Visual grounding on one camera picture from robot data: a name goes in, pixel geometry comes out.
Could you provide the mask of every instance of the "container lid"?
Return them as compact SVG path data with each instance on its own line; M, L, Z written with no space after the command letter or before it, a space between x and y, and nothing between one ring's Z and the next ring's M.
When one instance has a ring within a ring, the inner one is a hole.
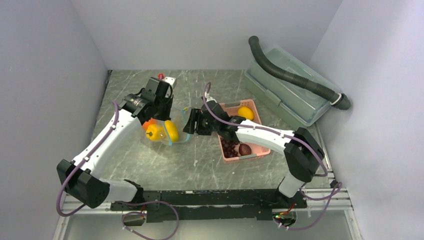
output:
M340 89L337 86L281 47L270 47L265 50L264 53L266 57L279 68L305 77L310 81L332 89L336 93L340 93ZM279 100L280 106L286 108L290 114L306 126L312 125L331 107L330 102L324 98L306 89L271 76L263 70L255 60L251 61L250 67L245 72L245 75L268 90L270 93L268 97L270 99L274 102L276 99Z

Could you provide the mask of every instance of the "white wall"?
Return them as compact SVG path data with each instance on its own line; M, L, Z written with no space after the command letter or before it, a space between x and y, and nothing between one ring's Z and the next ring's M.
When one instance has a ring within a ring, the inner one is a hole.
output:
M244 69L248 38L304 62L342 0L72 0L109 69Z
M69 0L0 2L0 239L49 240L56 165L90 142L107 69Z
M353 101L319 121L366 240L424 236L424 2L344 0L310 66Z

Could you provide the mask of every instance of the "table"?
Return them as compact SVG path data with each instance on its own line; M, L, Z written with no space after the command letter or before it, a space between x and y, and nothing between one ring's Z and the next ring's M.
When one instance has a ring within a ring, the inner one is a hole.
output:
M204 86L211 82L210 94L218 102L252 99L263 125L292 129L244 87L246 77L243 70L114 70L97 116L93 137L112 118L113 100L119 103L127 94L137 93L150 77L156 77L159 73L177 80L173 104L200 108ZM312 125L308 130L324 147L317 127ZM109 180L129 179L145 190L273 189L277 188L288 171L284 156L274 151L261 159L224 163L216 135L192 136L187 143L166 146L148 140L140 129L113 156L102 177ZM315 177L306 187L330 186L326 178Z

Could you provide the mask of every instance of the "metal frame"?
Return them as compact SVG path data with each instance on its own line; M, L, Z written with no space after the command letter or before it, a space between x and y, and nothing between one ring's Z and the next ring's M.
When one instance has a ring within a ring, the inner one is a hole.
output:
M331 167L329 158L327 157L327 150L326 150L326 147L324 145L323 138L322 138L322 135L321 135L321 132L320 132L318 126L316 126L316 131L317 131L319 143L320 143L321 148L323 149L324 154L325 154L324 161L325 161L325 164L328 167L328 182L331 183L336 178L335 178L333 169ZM310 188L310 189L306 188L306 189L304 189L304 191L305 191L306 194L308 194L308 196L311 196L312 198L321 198L321 197L329 195L331 193L332 189L331 188ZM307 202L307 205L308 205L307 208L295 208L295 211L307 211L309 217L311 216L311 211L322 211L323 207L327 203L326 200L313 201L313 200L308 200L308 199L306 200L306 202ZM112 202L110 202L110 201L105 201L100 206L98 206L97 208L89 208L89 207L85 206L75 214L77 214L77 215L93 215L93 214L96 214L96 215L122 215L122 214L128 213L128 211L111 211L110 210L111 203ZM62 210L64 212L70 212L70 211L74 210L75 208L79 207L80 205L81 205L81 202L79 200L77 200L76 198L67 194L65 196L65 199L64 199L64 202L63 202ZM276 209L273 209L272 212L273 213L279 213L279 212L283 212L283 211L286 211L286 210L287 209L281 209L281 208L277 209L276 208ZM348 190L346 188L342 188L339 193L337 193L336 195L333 196L327 210L344 211L352 239L353 240L362 240L363 239L361 231L359 229L357 219L355 217L354 208L352 206L351 199L350 199ZM53 240L63 240L64 239L65 232L66 232L66 229L68 227L68 222L69 222L69 217L62 217L61 216L59 218L56 230L55 230L54 235L53 235Z

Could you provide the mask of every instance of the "lemon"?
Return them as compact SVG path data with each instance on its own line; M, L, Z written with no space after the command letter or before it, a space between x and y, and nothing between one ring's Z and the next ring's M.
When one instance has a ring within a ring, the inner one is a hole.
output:
M255 118L253 111L247 106L242 106L237 110L237 115L252 121Z

